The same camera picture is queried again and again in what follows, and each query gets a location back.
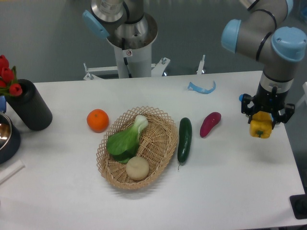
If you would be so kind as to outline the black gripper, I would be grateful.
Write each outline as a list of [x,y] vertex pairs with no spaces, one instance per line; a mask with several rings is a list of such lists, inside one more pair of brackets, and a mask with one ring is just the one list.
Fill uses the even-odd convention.
[[286,124],[295,113],[294,104],[287,103],[285,105],[287,95],[288,91],[279,93],[275,87],[268,91],[259,84],[255,96],[246,93],[240,95],[241,113],[248,118],[248,124],[251,123],[253,115],[259,111],[271,113],[272,129],[274,129],[277,124]]

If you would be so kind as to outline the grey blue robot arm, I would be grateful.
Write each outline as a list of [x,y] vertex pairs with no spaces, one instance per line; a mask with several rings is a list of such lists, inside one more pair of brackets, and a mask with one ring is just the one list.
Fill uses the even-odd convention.
[[[281,27],[292,10],[291,0],[244,0],[250,12],[246,21],[231,20],[225,26],[221,45],[264,65],[254,96],[243,95],[241,112],[253,121],[267,112],[272,123],[287,123],[295,112],[285,98],[298,63],[304,58],[307,36],[300,29]],[[83,13],[87,27],[114,48],[120,78],[153,76],[152,43],[157,23],[144,12],[141,0],[94,0]]]

